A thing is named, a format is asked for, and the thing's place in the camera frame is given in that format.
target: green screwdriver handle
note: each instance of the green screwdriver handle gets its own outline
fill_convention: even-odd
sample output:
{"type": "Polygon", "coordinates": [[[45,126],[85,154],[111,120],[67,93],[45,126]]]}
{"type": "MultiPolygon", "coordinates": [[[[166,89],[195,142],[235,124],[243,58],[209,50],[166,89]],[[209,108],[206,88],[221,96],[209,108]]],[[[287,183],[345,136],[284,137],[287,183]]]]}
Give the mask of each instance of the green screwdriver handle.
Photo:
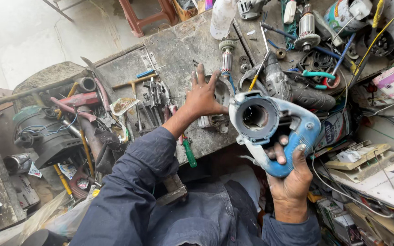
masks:
{"type": "Polygon", "coordinates": [[[189,147],[189,142],[187,137],[183,138],[183,147],[185,147],[185,154],[187,154],[189,165],[191,167],[196,167],[197,161],[196,158],[194,157],[194,153],[191,150],[191,147],[189,147]]]}

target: concrete workbench surface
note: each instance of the concrete workbench surface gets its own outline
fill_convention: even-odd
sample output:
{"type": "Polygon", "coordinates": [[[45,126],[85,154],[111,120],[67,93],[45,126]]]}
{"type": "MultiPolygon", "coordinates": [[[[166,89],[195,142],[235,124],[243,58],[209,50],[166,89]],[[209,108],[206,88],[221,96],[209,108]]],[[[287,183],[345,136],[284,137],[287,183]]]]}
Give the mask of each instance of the concrete workbench surface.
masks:
{"type": "MultiPolygon", "coordinates": [[[[311,1],[313,7],[320,13],[325,13],[326,9],[333,3],[333,0],[311,1]]],[[[281,20],[281,6],[280,2],[271,1],[264,7],[264,11],[269,11],[266,22],[274,25],[277,28],[282,28],[281,20]]],[[[218,49],[219,41],[212,38],[209,27],[211,23],[212,11],[206,11],[197,15],[185,22],[179,23],[171,28],[162,30],[157,34],[146,37],[143,43],[139,43],[128,49],[126,52],[120,52],[103,59],[99,65],[99,70],[106,77],[110,86],[124,83],[136,79],[136,75],[147,70],[146,65],[141,56],[152,52],[159,66],[166,65],[166,67],[158,70],[160,73],[160,80],[164,81],[170,87],[172,92],[172,99],[177,102],[178,107],[185,102],[185,88],[190,87],[190,73],[195,70],[196,63],[203,63],[205,65],[206,74],[219,69],[221,66],[222,51],[218,49]]],[[[243,76],[239,71],[241,56],[249,55],[250,62],[257,64],[261,62],[266,52],[264,41],[260,31],[259,20],[245,21],[237,17],[231,26],[229,38],[240,38],[237,48],[233,53],[232,65],[232,79],[234,85],[238,86],[238,81],[243,76]],[[256,32],[247,36],[246,33],[255,30],[256,32]]],[[[285,47],[284,37],[278,33],[267,31],[267,38],[270,38],[280,47],[285,47]]],[[[296,62],[304,56],[303,52],[297,50],[289,51],[284,61],[281,61],[283,70],[295,67],[296,62]]],[[[365,71],[368,74],[383,69],[385,66],[369,65],[366,66],[365,71]]],[[[349,82],[351,74],[345,68],[342,68],[347,82],[349,82]]],[[[340,86],[334,90],[326,90],[326,94],[331,94],[336,90],[344,87],[344,81],[340,86]]],[[[143,87],[142,83],[136,86],[137,97],[141,101],[144,100],[143,93],[147,93],[147,88],[143,87]]],[[[132,98],[132,90],[130,86],[118,89],[115,91],[112,98],[132,98]]],[[[136,114],[130,112],[129,118],[132,121],[133,132],[135,137],[138,136],[134,124],[137,121],[136,114]]],[[[146,129],[150,125],[145,120],[146,117],[141,113],[142,122],[146,129]]],[[[197,121],[191,124],[185,131],[191,141],[191,149],[196,158],[200,158],[207,154],[213,153],[223,147],[236,142],[238,135],[234,127],[229,124],[227,133],[219,133],[207,129],[201,129],[197,125],[197,121]]],[[[177,158],[179,163],[184,164],[187,158],[184,148],[178,146],[177,158]]]]}

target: blue screwdriver handle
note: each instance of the blue screwdriver handle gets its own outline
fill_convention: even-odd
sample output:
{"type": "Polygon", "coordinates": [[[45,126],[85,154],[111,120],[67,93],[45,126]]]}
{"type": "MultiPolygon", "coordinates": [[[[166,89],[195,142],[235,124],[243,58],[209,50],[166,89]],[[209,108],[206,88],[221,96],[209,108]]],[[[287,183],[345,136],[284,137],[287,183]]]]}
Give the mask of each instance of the blue screwdriver handle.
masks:
{"type": "Polygon", "coordinates": [[[153,72],[154,72],[154,70],[153,70],[153,69],[150,69],[150,70],[148,70],[147,72],[143,72],[143,73],[141,73],[141,74],[136,75],[136,78],[145,77],[145,76],[147,76],[147,75],[149,75],[149,74],[151,74],[151,73],[153,73],[153,72]]]}

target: green handle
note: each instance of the green handle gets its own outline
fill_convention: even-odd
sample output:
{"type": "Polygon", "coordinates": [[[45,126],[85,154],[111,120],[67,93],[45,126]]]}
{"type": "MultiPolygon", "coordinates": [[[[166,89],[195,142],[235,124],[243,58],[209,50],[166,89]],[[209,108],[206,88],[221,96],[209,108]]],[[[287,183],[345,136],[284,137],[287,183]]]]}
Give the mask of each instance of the green handle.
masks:
{"type": "Polygon", "coordinates": [[[303,71],[302,76],[304,77],[324,76],[330,78],[331,80],[335,79],[335,76],[332,74],[328,74],[325,72],[308,72],[308,70],[306,69],[303,71]]]}
{"type": "Polygon", "coordinates": [[[189,165],[191,167],[196,167],[197,166],[196,158],[194,157],[194,153],[191,150],[191,147],[189,147],[189,142],[188,139],[186,138],[183,138],[183,147],[185,147],[185,154],[187,154],[189,165]]]}

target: metal bracket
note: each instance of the metal bracket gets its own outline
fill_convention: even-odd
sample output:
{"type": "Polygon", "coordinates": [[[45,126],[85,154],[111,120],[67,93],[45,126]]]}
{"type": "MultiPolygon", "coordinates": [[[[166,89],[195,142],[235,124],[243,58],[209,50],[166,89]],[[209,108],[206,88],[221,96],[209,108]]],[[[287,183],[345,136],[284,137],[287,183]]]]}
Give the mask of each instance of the metal bracket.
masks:
{"type": "Polygon", "coordinates": [[[155,55],[153,52],[147,53],[145,55],[141,55],[142,61],[144,62],[145,68],[147,71],[159,68],[158,62],[156,61],[155,55]]]}

